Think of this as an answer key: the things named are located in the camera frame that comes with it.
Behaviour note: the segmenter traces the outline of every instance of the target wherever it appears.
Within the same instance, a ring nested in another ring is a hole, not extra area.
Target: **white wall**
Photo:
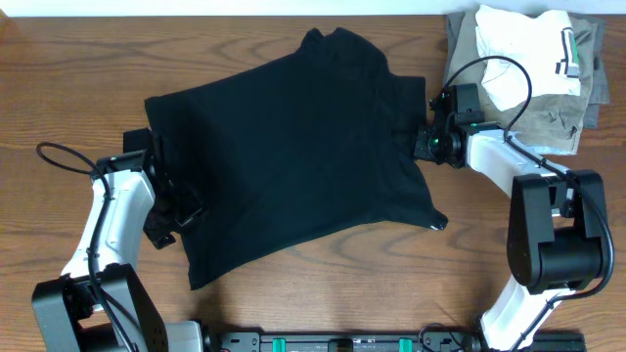
[[[624,0],[0,0],[0,9],[10,17],[437,15],[478,3],[525,14],[626,13]]]

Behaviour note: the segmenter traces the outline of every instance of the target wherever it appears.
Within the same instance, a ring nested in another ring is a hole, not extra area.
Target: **white cloth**
[[[531,19],[481,5],[476,24],[478,55],[501,55],[520,63],[530,75],[533,97],[580,95],[578,54],[567,12],[552,10]],[[521,70],[504,60],[487,61],[482,86],[499,110],[514,108],[528,95]]]

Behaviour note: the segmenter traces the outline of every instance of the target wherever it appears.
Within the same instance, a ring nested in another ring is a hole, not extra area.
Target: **green strip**
[[[413,340],[410,338],[400,338],[400,352],[413,352]]]
[[[284,338],[274,338],[272,341],[272,352],[285,352],[287,350],[287,343]]]
[[[578,64],[578,47],[576,46],[576,40],[574,39],[574,34],[569,33],[569,44],[571,45],[572,56],[574,57],[574,62]]]

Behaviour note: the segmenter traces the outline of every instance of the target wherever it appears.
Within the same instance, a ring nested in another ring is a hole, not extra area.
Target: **black t-shirt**
[[[425,80],[389,72],[345,29],[312,29],[293,54],[149,98],[174,179],[209,204],[182,235],[192,289],[290,245],[390,220],[443,229],[411,154]]]

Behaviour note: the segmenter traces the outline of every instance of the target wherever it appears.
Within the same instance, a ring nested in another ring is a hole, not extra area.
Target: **table surface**
[[[611,105],[585,130],[577,156],[554,157],[604,177],[617,248],[611,284],[562,304],[546,329],[581,330],[593,351],[626,349],[626,18],[606,17]],[[40,160],[41,141],[92,159],[121,153],[122,132],[148,125],[144,99],[215,81],[293,52],[305,32],[343,26],[387,55],[391,71],[441,86],[443,17],[18,19],[0,40],[0,345],[42,350],[30,306],[36,283],[71,258],[92,202],[81,175]],[[167,322],[200,318],[224,330],[410,331],[430,322],[468,328],[510,271],[509,200],[484,176],[419,163],[436,207],[433,232],[383,222],[351,228],[248,263],[189,290],[180,242],[145,239],[138,274]],[[102,315],[92,318],[96,324]]]

